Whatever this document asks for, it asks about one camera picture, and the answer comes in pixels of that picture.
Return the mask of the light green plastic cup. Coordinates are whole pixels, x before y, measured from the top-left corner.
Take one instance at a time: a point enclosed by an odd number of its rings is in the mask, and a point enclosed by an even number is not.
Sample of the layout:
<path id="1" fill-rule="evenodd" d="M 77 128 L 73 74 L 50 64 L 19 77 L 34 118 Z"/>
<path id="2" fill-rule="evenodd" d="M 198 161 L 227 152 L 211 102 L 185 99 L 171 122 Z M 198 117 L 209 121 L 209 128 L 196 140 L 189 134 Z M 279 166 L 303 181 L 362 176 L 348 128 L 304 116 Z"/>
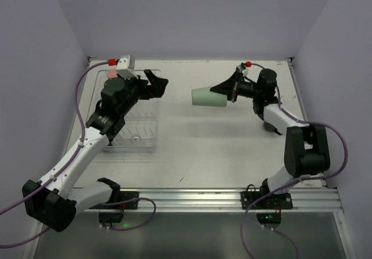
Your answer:
<path id="1" fill-rule="evenodd" d="M 227 96 L 212 92 L 210 87 L 197 88 L 191 91 L 192 105 L 200 107 L 226 107 Z"/>

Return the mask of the black mug with handle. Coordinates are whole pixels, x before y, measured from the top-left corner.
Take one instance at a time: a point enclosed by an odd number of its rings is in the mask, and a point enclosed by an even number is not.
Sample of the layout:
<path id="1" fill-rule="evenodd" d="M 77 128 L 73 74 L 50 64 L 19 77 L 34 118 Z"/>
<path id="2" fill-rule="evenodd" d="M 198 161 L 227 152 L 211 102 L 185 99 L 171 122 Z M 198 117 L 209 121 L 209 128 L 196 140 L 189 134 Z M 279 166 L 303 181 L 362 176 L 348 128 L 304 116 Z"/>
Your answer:
<path id="1" fill-rule="evenodd" d="M 269 133 L 275 133 L 279 136 L 281 136 L 282 134 L 277 130 L 277 128 L 275 126 L 273 126 L 272 124 L 268 123 L 268 122 L 263 122 L 263 127 L 264 127 L 264 130 L 269 132 Z"/>

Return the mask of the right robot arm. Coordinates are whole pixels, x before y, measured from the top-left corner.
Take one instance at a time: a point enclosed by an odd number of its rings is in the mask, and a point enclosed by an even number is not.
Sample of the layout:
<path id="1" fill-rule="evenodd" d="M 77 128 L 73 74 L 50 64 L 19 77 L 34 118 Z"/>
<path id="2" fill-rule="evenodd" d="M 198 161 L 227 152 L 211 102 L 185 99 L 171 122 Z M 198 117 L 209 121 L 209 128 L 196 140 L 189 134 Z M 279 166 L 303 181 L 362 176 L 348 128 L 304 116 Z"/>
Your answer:
<path id="1" fill-rule="evenodd" d="M 330 167 L 325 128 L 303 123 L 285 111 L 276 89 L 277 73 L 271 69 L 262 69 L 256 81 L 247 80 L 237 69 L 229 79 L 210 88 L 223 95 L 225 102 L 234 102 L 238 97 L 252 99 L 254 113 L 273 132 L 285 136 L 284 166 L 262 182 L 261 195 L 285 194 L 292 187 L 284 187 L 286 184 L 314 177 Z"/>

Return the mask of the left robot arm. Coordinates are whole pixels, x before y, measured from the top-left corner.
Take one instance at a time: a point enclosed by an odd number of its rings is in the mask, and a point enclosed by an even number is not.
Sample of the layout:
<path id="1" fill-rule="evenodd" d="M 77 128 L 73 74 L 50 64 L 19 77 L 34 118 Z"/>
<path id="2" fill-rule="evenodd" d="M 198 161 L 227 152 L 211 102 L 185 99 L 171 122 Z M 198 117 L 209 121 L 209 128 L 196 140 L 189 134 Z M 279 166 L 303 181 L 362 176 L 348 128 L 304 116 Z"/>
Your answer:
<path id="1" fill-rule="evenodd" d="M 106 148 L 125 125 L 125 116 L 139 100 L 161 98 L 169 83 L 151 70 L 139 76 L 107 79 L 93 114 L 72 148 L 39 181 L 22 187 L 28 216 L 56 232 L 65 230 L 76 215 L 96 205 L 120 206 L 120 185 L 100 178 L 92 186 L 74 191 L 76 181 L 94 158 Z"/>

